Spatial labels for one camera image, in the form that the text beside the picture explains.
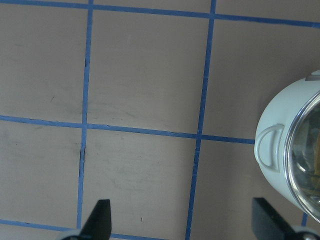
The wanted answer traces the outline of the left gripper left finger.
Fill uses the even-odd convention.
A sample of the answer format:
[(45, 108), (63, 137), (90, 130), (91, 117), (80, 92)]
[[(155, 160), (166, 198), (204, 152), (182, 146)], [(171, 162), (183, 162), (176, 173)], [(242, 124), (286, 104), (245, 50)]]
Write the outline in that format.
[(58, 240), (109, 240), (112, 232), (111, 203), (100, 199), (81, 229), (60, 233)]

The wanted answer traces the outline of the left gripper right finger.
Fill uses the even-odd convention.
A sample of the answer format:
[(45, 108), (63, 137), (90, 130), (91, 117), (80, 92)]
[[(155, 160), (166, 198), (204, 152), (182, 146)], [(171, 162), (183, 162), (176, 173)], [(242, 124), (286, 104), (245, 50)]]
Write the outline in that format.
[(318, 240), (320, 235), (303, 226), (291, 226), (263, 197), (251, 202), (251, 229), (258, 240)]

